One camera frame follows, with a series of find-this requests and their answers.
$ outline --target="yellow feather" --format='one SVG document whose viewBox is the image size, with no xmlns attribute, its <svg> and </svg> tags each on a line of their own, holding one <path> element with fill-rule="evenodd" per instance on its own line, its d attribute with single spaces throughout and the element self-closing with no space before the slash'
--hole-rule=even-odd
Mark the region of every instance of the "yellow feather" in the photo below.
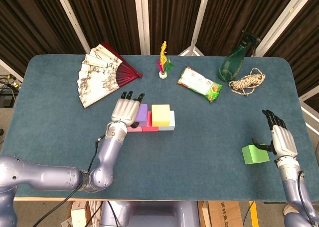
<svg viewBox="0 0 319 227">
<path fill-rule="evenodd" d="M 160 64 L 164 67 L 164 64 L 167 62 L 167 58 L 165 56 L 166 50 L 166 41 L 164 41 L 163 45 L 160 48 Z"/>
</svg>

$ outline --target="foam cube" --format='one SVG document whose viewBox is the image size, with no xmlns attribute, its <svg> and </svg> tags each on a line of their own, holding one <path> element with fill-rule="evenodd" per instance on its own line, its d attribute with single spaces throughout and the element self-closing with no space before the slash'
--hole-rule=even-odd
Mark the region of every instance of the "foam cube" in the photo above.
<svg viewBox="0 0 319 227">
<path fill-rule="evenodd" d="M 137 128 L 128 127 L 128 132 L 137 132 L 142 131 L 142 127 L 138 126 Z"/>
<path fill-rule="evenodd" d="M 142 131 L 158 131 L 158 126 L 152 126 L 152 112 L 148 111 L 148 124 L 147 126 L 142 126 Z"/>
<path fill-rule="evenodd" d="M 169 126 L 159 126 L 159 131 L 174 131 L 175 129 L 175 113 L 170 111 Z"/>
<path fill-rule="evenodd" d="M 141 104 L 136 115 L 135 121 L 139 122 L 139 127 L 147 126 L 148 124 L 148 105 Z"/>
<path fill-rule="evenodd" d="M 152 126 L 169 126 L 169 104 L 152 105 Z"/>
<path fill-rule="evenodd" d="M 265 150 L 260 150 L 255 145 L 248 145 L 242 149 L 245 164 L 255 164 L 269 161 L 268 152 Z"/>
</svg>

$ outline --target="stack of blocks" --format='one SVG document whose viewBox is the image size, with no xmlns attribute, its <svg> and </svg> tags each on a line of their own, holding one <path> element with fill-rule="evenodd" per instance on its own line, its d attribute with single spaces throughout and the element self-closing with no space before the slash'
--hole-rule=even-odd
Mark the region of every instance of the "stack of blocks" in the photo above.
<svg viewBox="0 0 319 227">
<path fill-rule="evenodd" d="M 141 104 L 135 118 L 139 122 L 137 128 L 128 127 L 128 132 L 133 131 L 173 131 L 175 129 L 175 113 L 166 105 L 152 105 L 148 111 L 147 104 Z"/>
</svg>

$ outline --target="snack bag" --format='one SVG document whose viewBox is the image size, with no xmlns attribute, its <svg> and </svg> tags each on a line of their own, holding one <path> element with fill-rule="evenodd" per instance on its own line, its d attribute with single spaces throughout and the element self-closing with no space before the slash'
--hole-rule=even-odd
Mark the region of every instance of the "snack bag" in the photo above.
<svg viewBox="0 0 319 227">
<path fill-rule="evenodd" d="M 222 85 L 205 78 L 189 66 L 182 72 L 177 83 L 204 95 L 210 103 L 218 97 L 219 92 L 223 87 Z"/>
</svg>

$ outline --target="green spray bottle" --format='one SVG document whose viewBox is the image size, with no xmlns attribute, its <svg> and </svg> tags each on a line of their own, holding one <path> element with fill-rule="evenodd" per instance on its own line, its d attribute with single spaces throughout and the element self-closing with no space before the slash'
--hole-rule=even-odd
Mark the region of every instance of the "green spray bottle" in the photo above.
<svg viewBox="0 0 319 227">
<path fill-rule="evenodd" d="M 260 38 L 256 35 L 243 30 L 244 38 L 240 45 L 237 46 L 231 53 L 225 58 L 222 65 L 219 67 L 219 78 L 222 81 L 232 81 L 238 75 L 241 67 L 244 63 L 247 46 L 249 43 L 253 46 L 253 56 L 255 56 L 256 46 L 260 43 Z"/>
</svg>

